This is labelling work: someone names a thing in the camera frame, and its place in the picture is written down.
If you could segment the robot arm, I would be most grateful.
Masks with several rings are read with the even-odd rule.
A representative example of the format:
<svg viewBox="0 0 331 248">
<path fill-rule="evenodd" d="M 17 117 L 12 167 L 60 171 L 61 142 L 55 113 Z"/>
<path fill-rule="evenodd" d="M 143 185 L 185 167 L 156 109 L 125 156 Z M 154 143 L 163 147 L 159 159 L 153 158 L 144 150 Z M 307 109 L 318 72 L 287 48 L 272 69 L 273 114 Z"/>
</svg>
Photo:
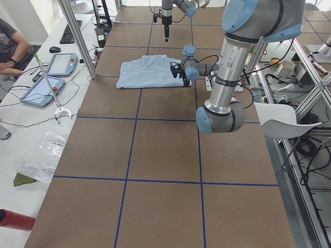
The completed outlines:
<svg viewBox="0 0 331 248">
<path fill-rule="evenodd" d="M 304 15 L 305 1 L 230 1 L 222 16 L 224 41 L 219 63 L 199 63 L 195 47 L 184 47 L 180 68 L 186 79 L 196 80 L 216 71 L 210 97 L 196 112 L 200 132 L 227 133 L 241 128 L 245 111 L 234 91 L 251 48 L 260 38 L 277 42 L 299 36 Z"/>
<path fill-rule="evenodd" d="M 173 5 L 178 7 L 179 10 L 181 10 L 185 14 L 185 16 L 192 19 L 198 9 L 207 7 L 209 3 L 209 0 L 162 0 L 161 9 L 158 13 L 153 14 L 153 21 L 154 23 L 156 23 L 157 19 L 161 18 L 162 24 L 164 26 L 165 41 L 168 42 L 170 36 L 170 25 L 172 24 Z"/>
</svg>

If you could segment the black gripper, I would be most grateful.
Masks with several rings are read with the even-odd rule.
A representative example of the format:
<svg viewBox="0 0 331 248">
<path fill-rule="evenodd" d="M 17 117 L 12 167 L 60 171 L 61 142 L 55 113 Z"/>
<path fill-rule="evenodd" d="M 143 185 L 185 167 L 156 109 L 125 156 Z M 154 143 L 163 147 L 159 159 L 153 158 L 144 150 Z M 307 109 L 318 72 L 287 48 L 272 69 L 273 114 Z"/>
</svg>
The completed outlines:
<svg viewBox="0 0 331 248">
<path fill-rule="evenodd" d="M 162 23 L 164 25 L 164 36 L 165 36 L 165 42 L 169 41 L 170 33 L 169 26 L 172 23 L 172 10 L 163 10 L 162 11 Z"/>
<path fill-rule="evenodd" d="M 191 87 L 192 86 L 191 80 L 187 78 L 185 73 L 182 73 L 182 80 L 183 80 L 183 87 Z"/>
</svg>

